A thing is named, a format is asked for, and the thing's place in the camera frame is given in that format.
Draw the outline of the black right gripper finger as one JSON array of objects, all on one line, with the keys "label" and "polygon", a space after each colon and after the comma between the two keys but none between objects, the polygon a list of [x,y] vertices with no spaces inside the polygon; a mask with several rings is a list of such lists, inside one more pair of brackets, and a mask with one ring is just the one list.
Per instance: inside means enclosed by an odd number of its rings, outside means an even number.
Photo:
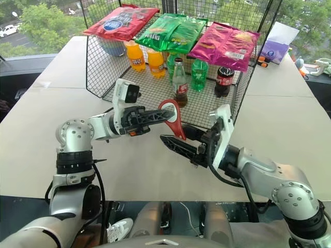
[{"label": "black right gripper finger", "polygon": [[160,139],[171,151],[178,153],[191,162],[197,162],[199,160],[197,148],[195,146],[192,146],[173,135],[160,135]]},{"label": "black right gripper finger", "polygon": [[182,125],[183,132],[186,136],[186,138],[192,140],[192,141],[199,141],[203,142],[206,140],[205,134],[207,133],[204,130],[201,130],[195,126],[184,124]]}]

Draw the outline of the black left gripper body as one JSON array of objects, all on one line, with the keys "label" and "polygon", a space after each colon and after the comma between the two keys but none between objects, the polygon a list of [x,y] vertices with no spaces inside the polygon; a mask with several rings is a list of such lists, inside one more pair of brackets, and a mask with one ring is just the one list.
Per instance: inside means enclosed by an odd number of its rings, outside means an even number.
[{"label": "black left gripper body", "polygon": [[129,134],[139,136],[149,132],[148,125],[142,123],[142,114],[145,112],[144,106],[131,106],[124,108],[121,117],[120,135]]}]

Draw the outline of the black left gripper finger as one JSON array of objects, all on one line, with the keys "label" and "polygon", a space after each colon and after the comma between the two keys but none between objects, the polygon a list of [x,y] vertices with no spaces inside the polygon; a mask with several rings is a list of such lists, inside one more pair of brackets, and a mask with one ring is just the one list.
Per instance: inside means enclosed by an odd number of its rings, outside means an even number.
[{"label": "black left gripper finger", "polygon": [[141,126],[147,127],[150,125],[156,125],[163,123],[172,118],[173,115],[143,115],[141,117]]},{"label": "black left gripper finger", "polygon": [[175,113],[173,111],[169,111],[166,109],[157,109],[145,111],[141,114],[141,116],[144,118],[171,118],[174,116],[174,114]]}]

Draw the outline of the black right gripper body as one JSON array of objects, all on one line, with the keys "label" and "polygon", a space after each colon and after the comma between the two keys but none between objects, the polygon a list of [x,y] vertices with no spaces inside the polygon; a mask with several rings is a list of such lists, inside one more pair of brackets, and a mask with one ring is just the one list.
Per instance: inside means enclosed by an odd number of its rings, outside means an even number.
[{"label": "black right gripper body", "polygon": [[200,142],[197,148],[197,154],[199,160],[197,162],[191,162],[194,165],[202,167],[210,167],[213,164],[214,153],[218,142],[221,140],[222,124],[218,121],[205,134],[206,140]]}]

